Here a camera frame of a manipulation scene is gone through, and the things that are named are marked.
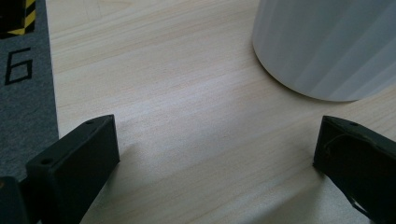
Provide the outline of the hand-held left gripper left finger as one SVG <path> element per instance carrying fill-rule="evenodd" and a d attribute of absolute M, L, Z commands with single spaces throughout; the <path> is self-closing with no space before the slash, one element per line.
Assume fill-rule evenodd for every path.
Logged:
<path fill-rule="evenodd" d="M 119 161 L 115 118 L 81 123 L 26 164 L 34 218 L 79 224 Z"/>

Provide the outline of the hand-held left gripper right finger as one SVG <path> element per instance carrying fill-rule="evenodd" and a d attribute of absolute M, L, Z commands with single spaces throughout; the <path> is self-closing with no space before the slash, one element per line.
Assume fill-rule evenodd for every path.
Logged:
<path fill-rule="evenodd" d="M 396 142 L 356 122 L 325 116 L 313 166 L 374 224 L 396 224 Z"/>

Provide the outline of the white ribbed cup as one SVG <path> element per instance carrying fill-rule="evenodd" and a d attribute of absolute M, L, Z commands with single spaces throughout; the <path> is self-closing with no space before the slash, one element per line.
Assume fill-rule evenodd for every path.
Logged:
<path fill-rule="evenodd" d="M 260 0 L 252 45 L 291 90 L 356 101 L 396 84 L 396 0 Z"/>

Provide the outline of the yellow black striped stand base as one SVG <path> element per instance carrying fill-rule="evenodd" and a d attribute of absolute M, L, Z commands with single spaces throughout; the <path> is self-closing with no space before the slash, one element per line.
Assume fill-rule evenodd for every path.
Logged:
<path fill-rule="evenodd" d="M 0 0 L 0 39 L 35 29 L 35 0 Z"/>

